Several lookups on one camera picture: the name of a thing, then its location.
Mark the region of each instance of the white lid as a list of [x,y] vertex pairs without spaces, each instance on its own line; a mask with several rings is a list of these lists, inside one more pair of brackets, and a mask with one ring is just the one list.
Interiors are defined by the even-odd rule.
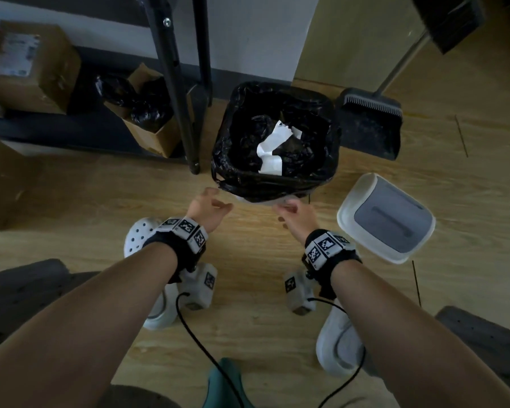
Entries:
[[380,175],[360,177],[337,214],[338,226],[371,252],[400,264],[435,230],[433,214]]

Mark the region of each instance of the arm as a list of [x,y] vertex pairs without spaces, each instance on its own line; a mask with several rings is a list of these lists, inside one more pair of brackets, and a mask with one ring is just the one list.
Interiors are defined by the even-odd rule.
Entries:
[[[232,209],[216,193],[187,212],[208,233]],[[168,245],[151,243],[26,322],[0,345],[0,406],[94,406],[176,267]]]
[[[319,229],[310,205],[274,210],[303,246]],[[331,284],[402,407],[510,407],[510,389],[475,353],[370,269],[340,262]]]

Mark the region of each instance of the wooden floor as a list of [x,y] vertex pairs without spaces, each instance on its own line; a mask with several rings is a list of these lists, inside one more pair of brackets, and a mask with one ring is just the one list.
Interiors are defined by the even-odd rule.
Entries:
[[[212,185],[209,154],[225,105],[215,100],[208,110],[199,176],[185,165],[125,157],[39,156],[46,167],[38,184],[22,198],[10,229],[0,233],[0,270],[59,258],[83,272],[120,260],[134,221],[182,214]],[[396,162],[342,149],[335,178],[312,196],[322,226],[338,229],[338,207],[357,178],[371,171],[426,204],[437,226],[412,261],[390,265],[362,249],[365,263],[431,313],[456,305],[510,328],[510,129],[407,117]],[[234,201],[231,195],[223,199]],[[238,203],[204,256],[219,272],[214,304],[186,312],[216,358],[238,361],[257,407],[314,407],[342,382],[326,375],[315,356],[329,309],[318,304],[315,313],[300,317],[284,304],[282,276],[300,265],[301,253],[270,208]],[[210,368],[176,324],[142,330],[114,382],[199,408]],[[364,373],[329,407],[352,399],[355,407],[396,406],[383,382]]]

